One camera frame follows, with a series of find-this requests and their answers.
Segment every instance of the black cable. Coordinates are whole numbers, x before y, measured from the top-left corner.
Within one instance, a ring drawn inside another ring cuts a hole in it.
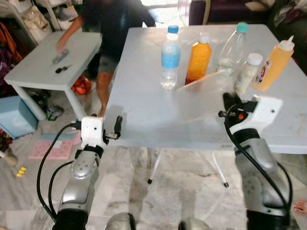
[[[276,193],[278,194],[278,196],[280,197],[280,199],[283,202],[283,205],[288,209],[289,208],[289,204],[286,202],[285,198],[283,197],[283,194],[281,193],[281,191],[279,190],[279,188],[277,187],[277,185],[275,184],[275,182],[271,179],[271,177],[264,171],[264,169],[253,159],[253,157],[245,151],[245,149],[240,145],[240,143],[234,138],[234,136],[232,135],[232,133],[230,132],[230,124],[229,124],[229,116],[230,113],[232,112],[232,110],[238,108],[238,106],[232,105],[228,111],[227,114],[225,116],[225,128],[226,128],[226,132],[229,136],[229,138],[231,139],[231,141],[235,144],[235,146],[244,154],[244,156],[257,168],[257,170],[263,175],[263,177],[269,182],[269,184],[273,187],[273,189],[276,191]]]
[[[51,179],[50,179],[50,183],[49,183],[49,189],[48,189],[48,202],[49,202],[49,206],[51,209],[51,212],[53,213],[54,216],[57,215],[57,213],[54,210],[53,204],[52,204],[52,185],[53,185],[53,181],[54,178],[56,177],[58,171],[60,171],[61,168],[65,167],[66,165],[71,164],[73,161],[67,162],[65,164],[62,164],[60,167],[58,167],[52,174]]]
[[[55,222],[55,215],[51,212],[51,210],[48,208],[47,204],[44,202],[44,199],[42,197],[42,194],[40,192],[40,176],[42,173],[42,169],[43,169],[43,165],[44,162],[48,156],[48,154],[50,153],[50,151],[52,150],[54,144],[56,143],[56,141],[58,140],[59,136],[61,135],[61,133],[68,127],[72,127],[73,124],[69,124],[64,126],[56,135],[56,137],[54,138],[52,144],[50,145],[49,149],[47,150],[47,152],[45,153],[40,165],[39,165],[39,169],[38,169],[38,173],[37,173],[37,181],[36,181],[36,190],[37,190],[37,195],[38,195],[38,199],[40,201],[40,203],[42,204],[43,208],[46,210],[46,212],[50,215],[50,217],[52,218],[52,220]]]
[[[285,174],[287,181],[288,181],[288,185],[289,185],[288,212],[290,213],[291,204],[292,204],[292,201],[293,201],[293,188],[292,188],[291,178],[290,178],[289,174],[287,173],[286,169],[279,162],[277,162],[277,165],[282,169],[282,171]]]

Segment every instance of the dark shirt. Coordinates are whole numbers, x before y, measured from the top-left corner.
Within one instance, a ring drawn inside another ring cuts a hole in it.
[[[142,27],[143,22],[155,26],[154,19],[140,0],[84,0],[82,19],[93,26],[100,26],[102,33],[101,52],[103,55],[120,59],[128,30]]]

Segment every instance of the white bottle cap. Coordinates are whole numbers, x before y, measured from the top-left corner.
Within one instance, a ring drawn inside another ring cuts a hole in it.
[[[252,65],[252,66],[258,66],[258,65],[261,64],[262,60],[263,60],[263,56],[262,55],[256,54],[256,53],[251,53],[248,56],[246,62],[248,64]]]
[[[289,40],[283,40],[280,42],[280,44],[278,45],[278,47],[284,51],[292,51],[294,48],[294,43],[292,42],[292,39],[294,38],[294,36],[291,36],[289,38]]]
[[[210,39],[210,35],[208,33],[201,33],[198,41],[202,44],[208,44],[209,39]]]

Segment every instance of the orange juice bottle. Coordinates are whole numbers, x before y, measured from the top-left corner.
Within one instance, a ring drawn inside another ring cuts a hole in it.
[[[253,83],[255,90],[261,92],[267,91],[274,80],[278,79],[293,54],[294,43],[292,39],[293,36],[289,40],[281,41],[279,45],[274,47],[271,55],[264,63],[261,72]]]
[[[209,38],[208,33],[201,33],[199,41],[192,46],[186,85],[206,75],[206,70],[212,54],[212,50],[209,46]]]

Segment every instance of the person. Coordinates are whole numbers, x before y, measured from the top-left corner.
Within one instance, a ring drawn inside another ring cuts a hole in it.
[[[96,88],[101,101],[98,116],[103,117],[109,99],[109,86],[120,60],[128,30],[132,27],[155,26],[153,17],[140,0],[83,0],[83,10],[57,43],[62,51],[69,38],[85,23],[99,26],[102,33],[101,57]]]

